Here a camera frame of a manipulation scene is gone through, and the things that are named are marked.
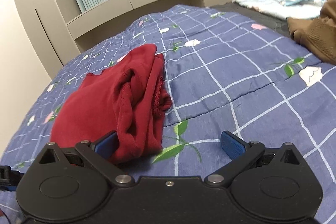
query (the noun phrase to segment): red fabric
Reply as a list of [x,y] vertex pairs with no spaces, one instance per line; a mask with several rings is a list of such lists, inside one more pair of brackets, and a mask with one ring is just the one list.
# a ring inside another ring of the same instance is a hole
[[162,77],[164,57],[156,49],[137,47],[100,75],[88,73],[62,106],[51,141],[73,147],[116,130],[120,144],[113,163],[160,151],[164,111],[172,102]]

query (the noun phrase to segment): white wall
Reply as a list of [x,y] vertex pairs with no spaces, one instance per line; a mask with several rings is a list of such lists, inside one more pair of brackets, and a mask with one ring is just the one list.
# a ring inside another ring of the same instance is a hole
[[51,81],[21,23],[14,0],[0,0],[0,154]]

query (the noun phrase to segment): brown garment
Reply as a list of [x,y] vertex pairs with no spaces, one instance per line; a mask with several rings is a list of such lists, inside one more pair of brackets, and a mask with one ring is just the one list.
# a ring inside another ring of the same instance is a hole
[[313,20],[288,18],[291,37],[323,62],[336,65],[336,0],[328,0]]

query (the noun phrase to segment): blue gripper pad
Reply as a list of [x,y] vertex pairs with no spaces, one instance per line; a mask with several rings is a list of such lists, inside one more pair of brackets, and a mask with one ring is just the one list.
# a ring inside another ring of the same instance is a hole
[[230,157],[231,160],[234,160],[235,158],[238,158],[240,155],[244,154],[246,152],[246,146],[241,144],[238,140],[235,138],[238,138],[236,136],[230,136],[233,135],[229,131],[223,131],[220,136],[220,146],[224,150],[224,152]]
[[104,159],[109,159],[119,147],[117,133],[114,132],[95,144],[94,151]]

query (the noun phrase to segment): silver bolt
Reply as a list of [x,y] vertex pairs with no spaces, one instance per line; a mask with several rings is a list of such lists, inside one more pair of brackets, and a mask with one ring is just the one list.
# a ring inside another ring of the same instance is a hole
[[167,181],[167,182],[166,182],[166,185],[167,185],[167,186],[173,186],[173,185],[174,185],[174,182],[173,182],[173,181]]
[[115,181],[121,184],[125,184],[131,182],[132,177],[129,175],[118,175],[115,177]]
[[211,182],[211,183],[220,183],[224,180],[224,177],[221,176],[221,175],[209,175],[208,176],[208,181]]

